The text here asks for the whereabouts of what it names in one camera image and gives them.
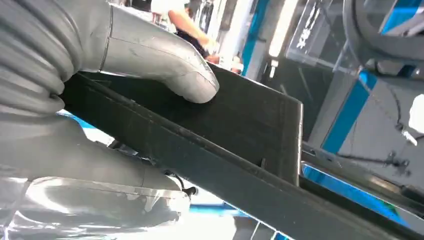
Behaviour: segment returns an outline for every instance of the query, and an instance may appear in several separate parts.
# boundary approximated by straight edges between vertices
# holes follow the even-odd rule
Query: black metal bar
[[[81,75],[62,97],[70,112],[296,240],[418,239],[371,224]]]
[[[330,176],[340,179],[362,191],[394,204],[420,218],[424,217],[424,205],[405,197],[400,186],[323,150],[302,145],[302,162]]]
[[[309,181],[304,177],[300,177],[299,185],[302,189],[305,189],[316,196],[325,198],[326,200],[332,202],[333,204],[341,208],[349,209],[351,212],[354,212],[356,215],[369,221],[370,224],[374,224],[376,226],[385,226],[386,228],[391,229],[393,233],[396,233],[399,236],[404,236],[408,239],[423,238],[423,236],[419,233],[397,222],[394,222],[368,208],[362,207],[360,204],[353,202],[345,198],[344,196],[338,195],[337,193],[334,193],[331,190],[328,190],[312,181]]]

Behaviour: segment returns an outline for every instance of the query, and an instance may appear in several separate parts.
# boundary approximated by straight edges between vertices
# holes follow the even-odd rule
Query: hand
[[[206,58],[206,61],[213,63],[213,64],[220,64],[220,56],[218,55],[209,55]]]
[[[217,42],[212,38],[208,37],[206,34],[198,39],[199,44],[208,52],[213,53]]]

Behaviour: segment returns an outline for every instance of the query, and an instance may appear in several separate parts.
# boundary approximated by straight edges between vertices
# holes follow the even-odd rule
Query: blue stripe
[[[89,124],[88,122],[82,120],[81,118],[73,115],[73,114],[67,114],[67,113],[60,113],[60,115],[66,116],[68,118],[74,119],[75,121],[78,122],[78,124],[81,126],[81,128],[83,129],[96,129],[93,125]]]
[[[250,218],[244,212],[228,205],[228,204],[191,204],[190,213],[194,214],[206,214],[206,215],[215,215],[215,216],[233,216],[233,217],[242,217]]]
[[[289,239],[281,234],[277,234],[277,237],[275,237],[275,240],[289,240]]]
[[[374,75],[363,71],[359,74],[358,81],[363,81],[370,89],[373,89],[377,83],[377,78]],[[358,81],[353,85],[343,108],[338,114],[337,120],[322,145],[322,149],[327,152],[333,154],[339,152],[343,142],[351,131],[352,126],[361,113],[362,108],[364,108],[365,103],[367,102],[368,92]]]
[[[421,3],[422,0],[399,0],[384,26],[383,33],[386,33],[392,28],[412,18]],[[366,82],[367,86],[371,90],[377,83],[376,77],[366,72],[362,72],[359,79]],[[362,84],[360,82],[356,82],[347,97],[344,106],[339,112],[332,129],[328,133],[326,140],[322,144],[322,148],[324,150],[333,154],[340,151],[343,142],[367,102],[368,96],[369,95]]]
[[[261,29],[262,22],[264,21],[269,2],[270,0],[259,0],[256,5],[256,9],[250,23],[249,32],[247,34],[246,43],[244,44],[243,53],[241,54],[244,65],[243,72],[241,73],[242,76],[246,76],[246,73],[248,72],[248,67],[252,59],[256,41],[258,40],[259,30]]]
[[[381,214],[396,223],[406,227],[408,226],[408,224],[397,213],[390,210],[382,200],[375,196],[318,171],[315,168],[306,166],[303,167],[302,170],[307,179],[331,190],[334,193],[344,196],[345,198],[348,198],[367,209]]]

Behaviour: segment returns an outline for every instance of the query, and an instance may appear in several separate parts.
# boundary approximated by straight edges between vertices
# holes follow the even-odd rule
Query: white shirt
[[[171,32],[175,32],[175,26],[170,22],[168,12],[184,11],[184,4],[188,4],[190,0],[152,0],[150,11],[154,14],[161,15],[162,22],[166,22]]]

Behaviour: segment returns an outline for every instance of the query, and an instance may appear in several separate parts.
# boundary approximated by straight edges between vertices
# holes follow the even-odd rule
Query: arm
[[[193,38],[197,39],[199,43],[205,47],[212,41],[210,38],[195,25],[189,15],[183,10],[170,10],[168,12],[170,21],[180,30],[188,33]]]

